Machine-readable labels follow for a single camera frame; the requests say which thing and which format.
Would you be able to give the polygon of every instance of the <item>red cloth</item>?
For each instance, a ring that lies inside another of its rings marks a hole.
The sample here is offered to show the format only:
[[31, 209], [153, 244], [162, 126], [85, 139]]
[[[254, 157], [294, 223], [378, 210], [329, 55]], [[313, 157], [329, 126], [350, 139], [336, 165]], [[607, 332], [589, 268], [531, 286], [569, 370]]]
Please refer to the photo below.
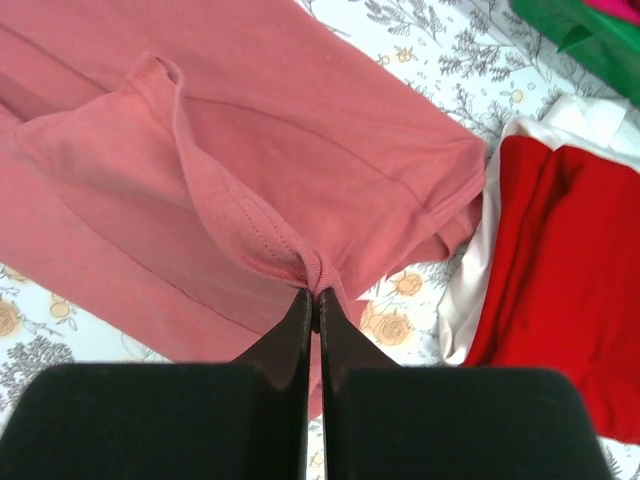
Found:
[[502, 216], [466, 364], [557, 369], [598, 433], [640, 443], [640, 175], [528, 137], [500, 154]]
[[0, 45], [0, 261], [172, 360], [478, 220], [484, 142], [291, 0], [5, 2]]

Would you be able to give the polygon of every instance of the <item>white cloth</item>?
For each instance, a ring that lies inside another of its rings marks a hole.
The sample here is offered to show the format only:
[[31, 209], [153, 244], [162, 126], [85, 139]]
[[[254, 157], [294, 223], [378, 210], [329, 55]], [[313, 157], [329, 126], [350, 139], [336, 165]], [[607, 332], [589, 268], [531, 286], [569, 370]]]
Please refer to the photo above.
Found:
[[[551, 149], [572, 145], [640, 171], [640, 130], [625, 119], [628, 102], [563, 95], [540, 122], [515, 117], [502, 138], [526, 135]], [[482, 219], [438, 304], [443, 360], [460, 365], [469, 354], [487, 294], [500, 221], [500, 150], [487, 166]]]

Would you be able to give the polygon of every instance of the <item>floral tablecloth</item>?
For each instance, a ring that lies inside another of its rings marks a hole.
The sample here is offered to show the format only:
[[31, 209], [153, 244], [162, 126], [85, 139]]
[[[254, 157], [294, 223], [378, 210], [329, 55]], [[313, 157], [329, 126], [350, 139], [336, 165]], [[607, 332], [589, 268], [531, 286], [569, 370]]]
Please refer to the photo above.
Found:
[[[509, 118], [540, 117], [562, 92], [616, 96], [573, 59], [556, 54], [507, 0], [297, 1], [492, 148]], [[640, 123], [637, 110], [629, 116]], [[382, 279], [362, 297], [365, 334], [404, 365], [440, 362], [435, 308], [459, 260], [417, 264]], [[0, 264], [0, 430], [42, 368], [94, 361], [166, 359]], [[318, 480], [324, 477], [321, 419], [309, 431], [307, 478]], [[615, 479], [640, 480], [639, 446], [606, 439], [602, 446]]]

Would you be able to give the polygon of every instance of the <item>table surface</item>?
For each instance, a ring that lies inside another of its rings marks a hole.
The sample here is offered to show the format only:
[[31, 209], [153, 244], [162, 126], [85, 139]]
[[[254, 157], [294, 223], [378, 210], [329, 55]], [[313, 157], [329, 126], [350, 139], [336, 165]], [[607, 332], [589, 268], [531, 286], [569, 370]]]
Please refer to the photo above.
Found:
[[[617, 97], [573, 59], [555, 53], [507, 0], [296, 1], [492, 149], [512, 116], [539, 118], [563, 92]], [[640, 123], [638, 110], [628, 115]], [[459, 260], [417, 264], [382, 279], [362, 297], [365, 334], [403, 365], [439, 363], [435, 309]], [[95, 361], [167, 360], [0, 264], [0, 431], [42, 368]], [[322, 420], [313, 420], [309, 430], [307, 478], [319, 480]], [[640, 480], [640, 446], [607, 439], [602, 446], [616, 479]]]

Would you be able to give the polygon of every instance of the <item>pink fabric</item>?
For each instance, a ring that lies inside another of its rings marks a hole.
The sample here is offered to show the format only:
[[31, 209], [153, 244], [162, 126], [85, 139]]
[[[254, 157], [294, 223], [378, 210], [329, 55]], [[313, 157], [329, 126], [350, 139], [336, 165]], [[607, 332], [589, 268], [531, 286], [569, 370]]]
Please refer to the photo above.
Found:
[[584, 3], [608, 15], [640, 25], [637, 0], [585, 0]]
[[224, 361], [296, 287], [348, 309], [469, 237], [484, 143], [293, 2], [146, 5], [3, 7], [0, 261]]

